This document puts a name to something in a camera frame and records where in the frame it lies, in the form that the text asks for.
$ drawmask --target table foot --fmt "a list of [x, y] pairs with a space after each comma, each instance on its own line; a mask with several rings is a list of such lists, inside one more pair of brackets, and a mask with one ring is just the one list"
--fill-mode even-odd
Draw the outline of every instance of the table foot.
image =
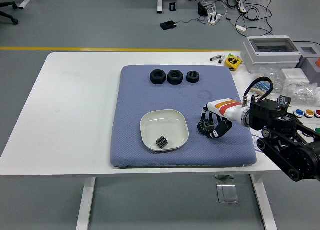
[[163, 11], [163, 0], [158, 0], [157, 12], [158, 14], [162, 14]]
[[263, 224], [266, 230], [277, 230], [274, 215], [268, 200], [262, 175], [252, 174], [251, 180], [254, 187], [256, 199], [259, 204], [260, 212], [262, 215]]
[[76, 230], [88, 230], [92, 199], [94, 197], [96, 178], [88, 177], [84, 180], [84, 187], [79, 210]]

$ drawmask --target yellow tape measure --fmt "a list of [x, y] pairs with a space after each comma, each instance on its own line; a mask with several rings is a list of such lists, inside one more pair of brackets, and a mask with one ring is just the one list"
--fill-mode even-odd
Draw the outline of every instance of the yellow tape measure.
[[224, 63], [224, 65], [233, 72], [238, 69], [240, 64], [242, 64], [242, 60], [231, 54], [229, 54], [229, 57], [225, 60], [225, 63]]

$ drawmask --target button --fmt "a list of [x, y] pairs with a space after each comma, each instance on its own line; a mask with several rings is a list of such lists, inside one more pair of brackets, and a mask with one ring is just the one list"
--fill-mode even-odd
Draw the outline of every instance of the button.
[[316, 110], [314, 115], [316, 118], [320, 119], [320, 110]]
[[306, 118], [311, 119], [315, 115], [315, 113], [312, 110], [308, 109], [305, 110], [304, 115]]
[[304, 116], [304, 112], [301, 111], [300, 109], [297, 109], [293, 113], [297, 118], [302, 118]]

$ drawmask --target white plastic box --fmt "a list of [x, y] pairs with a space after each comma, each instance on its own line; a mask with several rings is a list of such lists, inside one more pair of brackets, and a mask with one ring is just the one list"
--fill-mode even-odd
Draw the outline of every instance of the white plastic box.
[[291, 79], [300, 83], [310, 84], [310, 81], [301, 68], [283, 68], [281, 72], [284, 76], [284, 79]]
[[301, 53], [288, 36], [247, 36], [241, 51], [249, 73], [267, 69], [293, 69]]

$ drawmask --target hex nut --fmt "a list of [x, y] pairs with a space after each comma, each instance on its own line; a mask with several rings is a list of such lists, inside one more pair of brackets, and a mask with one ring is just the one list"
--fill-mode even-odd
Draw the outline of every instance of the hex nut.
[[186, 74], [186, 80], [192, 84], [199, 82], [199, 73], [197, 71], [188, 72]]
[[161, 69], [155, 69], [150, 73], [150, 80], [153, 84], [163, 84], [167, 79], [166, 73]]
[[184, 79], [184, 74], [179, 70], [171, 70], [168, 73], [168, 82], [172, 85], [179, 85]]

